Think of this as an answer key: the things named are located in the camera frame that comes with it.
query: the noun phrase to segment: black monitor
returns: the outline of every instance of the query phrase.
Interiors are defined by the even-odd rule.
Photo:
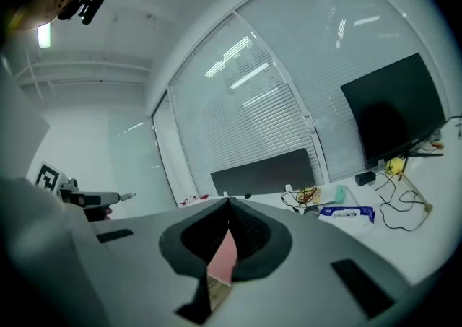
[[[361,136],[366,168],[406,152],[445,123],[418,53],[341,86]]]

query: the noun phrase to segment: ceiling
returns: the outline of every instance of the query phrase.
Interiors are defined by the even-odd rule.
[[[106,0],[89,25],[78,16],[53,22],[50,48],[39,49],[36,31],[16,35],[9,47],[12,73],[20,84],[34,77],[48,83],[144,83],[152,64],[165,57],[201,4],[204,0]]]

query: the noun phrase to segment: cable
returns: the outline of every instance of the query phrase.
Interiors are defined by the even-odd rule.
[[[378,191],[380,190],[382,187],[386,186],[387,183],[391,182],[391,184],[393,185],[393,192],[391,193],[391,196],[390,196],[390,199],[388,201],[386,201],[382,195],[378,194],[379,197],[382,199],[383,203],[379,206],[379,210],[380,212],[382,213],[382,217],[383,217],[383,223],[385,224],[385,226],[387,226],[388,228],[390,228],[391,230],[405,230],[407,232],[412,232],[412,231],[415,231],[417,230],[420,226],[422,226],[424,224],[424,222],[427,220],[428,216],[430,215],[430,212],[432,211],[432,206],[430,204],[426,204],[422,201],[416,201],[415,198],[417,197],[417,193],[413,190],[407,190],[406,192],[404,192],[401,196],[399,196],[399,201],[402,202],[402,203],[409,203],[411,204],[411,206],[408,208],[408,209],[398,209],[396,208],[395,206],[391,205],[391,200],[393,198],[393,195],[395,194],[396,192],[396,185],[395,183],[391,180],[391,178],[389,178],[386,174],[384,173],[378,173],[377,175],[384,175],[386,178],[387,178],[387,181],[377,187],[374,191]],[[411,200],[411,201],[404,201],[402,198],[404,195],[406,195],[407,193],[413,193],[414,194],[414,200]],[[395,209],[397,212],[410,212],[412,210],[412,208],[414,207],[414,204],[422,204],[424,206],[424,213],[427,213],[427,215],[424,217],[424,219],[417,225],[417,227],[415,228],[412,228],[412,229],[409,229],[409,228],[405,228],[405,227],[392,227],[390,226],[386,221],[385,221],[385,213],[383,212],[382,210],[382,207],[384,205],[388,205],[388,206],[391,206],[393,209]]]
[[[284,203],[284,205],[287,205],[287,206],[290,206],[294,209],[295,212],[298,212],[298,209],[300,208],[308,208],[308,205],[307,203],[310,202],[313,197],[314,197],[314,194],[316,192],[317,188],[314,187],[314,188],[302,188],[301,190],[299,190],[297,192],[297,196],[294,196],[294,193],[291,192],[291,191],[284,191],[283,193],[281,193],[281,201]],[[292,205],[292,204],[289,204],[286,199],[284,198],[285,195],[287,195],[288,193],[290,193],[290,195],[292,196],[292,198],[294,199],[294,201],[297,203],[297,205]],[[303,194],[302,198],[301,199],[297,199],[299,197],[300,194]]]

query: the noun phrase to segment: white desk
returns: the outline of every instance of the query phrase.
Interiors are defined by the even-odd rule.
[[[442,129],[441,142],[445,145],[443,157],[409,158],[405,171],[406,177],[433,205],[433,211],[418,230],[413,232],[391,230],[383,223],[383,216],[379,210],[382,199],[374,189],[385,182],[385,177],[379,175],[373,186],[359,187],[353,177],[331,183],[335,186],[348,186],[361,206],[372,206],[375,209],[375,224],[372,230],[355,237],[393,264],[410,284],[420,282],[440,268],[452,255],[461,238],[462,140],[458,139],[458,129],[455,127],[457,122],[458,119],[453,119]],[[392,204],[402,209],[409,207],[410,204],[403,204],[398,200],[409,187],[404,180],[398,182],[397,177],[393,178],[393,182],[397,188]],[[392,189],[393,186],[389,183],[379,193],[388,200]],[[255,195],[249,200],[292,210],[281,202],[280,197],[280,193],[273,193]],[[413,228],[422,219],[423,206],[415,204],[410,212],[405,213],[398,213],[384,206],[383,211],[389,225]]]

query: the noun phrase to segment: window blinds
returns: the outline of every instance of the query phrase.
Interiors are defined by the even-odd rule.
[[[384,0],[252,0],[238,12],[292,76],[315,122],[331,181],[364,170],[340,86],[424,51],[401,15]]]
[[[389,0],[406,15],[431,53],[438,73],[432,74],[446,117],[462,113],[462,59],[456,37],[433,0]]]
[[[308,128],[289,87],[256,36],[234,16],[191,54],[171,81],[170,94],[200,194],[217,194],[212,172],[301,147],[322,184]]]

